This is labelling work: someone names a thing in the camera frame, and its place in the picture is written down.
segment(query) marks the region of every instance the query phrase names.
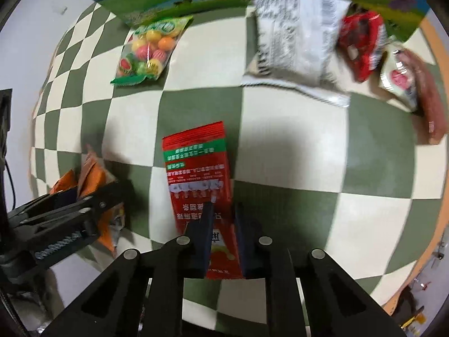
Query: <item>red candy wrapper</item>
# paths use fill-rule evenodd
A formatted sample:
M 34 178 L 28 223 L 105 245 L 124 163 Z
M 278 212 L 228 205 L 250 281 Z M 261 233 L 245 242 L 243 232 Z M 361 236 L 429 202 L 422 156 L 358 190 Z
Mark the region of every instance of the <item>red candy wrapper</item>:
M 387 30 L 380 14 L 362 11 L 343 19 L 338 45 L 347 52 L 358 82 L 365 81 L 382 58 Z
M 205 202 L 212 202 L 215 221 L 207 277 L 242 278 L 223 122 L 167 136 L 162 139 L 162 150 L 179 234 L 188 222 L 201 217 Z

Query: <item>pink gumball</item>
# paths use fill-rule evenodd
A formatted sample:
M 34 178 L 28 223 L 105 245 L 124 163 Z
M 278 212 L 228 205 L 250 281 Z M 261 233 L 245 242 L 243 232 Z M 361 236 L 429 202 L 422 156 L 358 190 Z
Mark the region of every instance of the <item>pink gumball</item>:
M 153 55 L 153 50 L 151 49 L 149 44 L 146 44 L 136 49 L 134 54 L 136 55 L 136 58 L 138 60 L 149 60 Z
M 155 58 L 159 62 L 163 63 L 167 59 L 167 54 L 162 49 L 156 49 L 153 52 L 153 58 Z

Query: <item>white floor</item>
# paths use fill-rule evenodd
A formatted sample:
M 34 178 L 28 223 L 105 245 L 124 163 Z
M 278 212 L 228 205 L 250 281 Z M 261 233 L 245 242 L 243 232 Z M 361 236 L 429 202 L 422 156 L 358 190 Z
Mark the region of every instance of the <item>white floor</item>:
M 0 32 L 0 89 L 13 89 L 7 160 L 18 205 L 32 199 L 29 184 L 31 113 L 51 56 L 67 27 L 91 3 L 91 0 L 21 0 Z M 430 12 L 428 17 L 449 51 L 449 38 L 435 14 Z M 8 181 L 5 192 L 10 208 L 12 197 Z M 53 270 L 65 306 L 98 275 L 97 270 L 76 255 L 55 265 Z

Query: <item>metal screw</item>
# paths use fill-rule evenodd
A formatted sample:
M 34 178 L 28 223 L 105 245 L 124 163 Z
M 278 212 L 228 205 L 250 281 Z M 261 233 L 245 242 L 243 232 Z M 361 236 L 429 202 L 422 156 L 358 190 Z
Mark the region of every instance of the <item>metal screw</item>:
M 136 258 L 137 255 L 138 252 L 135 249 L 127 249 L 123 254 L 123 257 L 127 260 L 132 260 L 133 258 Z
M 190 238 L 187 237 L 186 235 L 181 235 L 180 237 L 176 238 L 176 243 L 181 246 L 184 246 L 190 243 Z
M 311 256 L 317 260 L 322 260 L 326 256 L 326 253 L 322 249 L 314 249 L 311 252 Z
M 269 246 L 270 244 L 273 243 L 273 240 L 269 236 L 263 235 L 262 237 L 259 238 L 259 243 L 262 246 Z

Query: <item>table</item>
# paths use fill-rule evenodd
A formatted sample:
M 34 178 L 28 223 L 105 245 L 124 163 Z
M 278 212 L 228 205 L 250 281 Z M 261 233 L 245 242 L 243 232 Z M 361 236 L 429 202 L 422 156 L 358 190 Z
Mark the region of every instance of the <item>table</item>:
M 273 235 L 325 249 L 381 305 L 419 269 L 442 222 L 447 136 L 419 144 L 413 115 L 355 83 L 342 109 L 297 92 L 241 87 L 256 51 L 251 8 L 194 16 L 156 82 L 114 87 L 131 32 L 91 5 L 62 38 L 32 118 L 31 184 L 47 193 L 93 147 L 134 201 L 118 253 L 158 249 L 176 234 L 161 139 L 223 120 L 234 199 Z M 444 102 L 444 77 L 418 29 L 407 42 L 428 62 Z M 99 270 L 98 245 L 81 255 Z M 183 318 L 241 336 L 267 334 L 263 280 L 185 281 Z

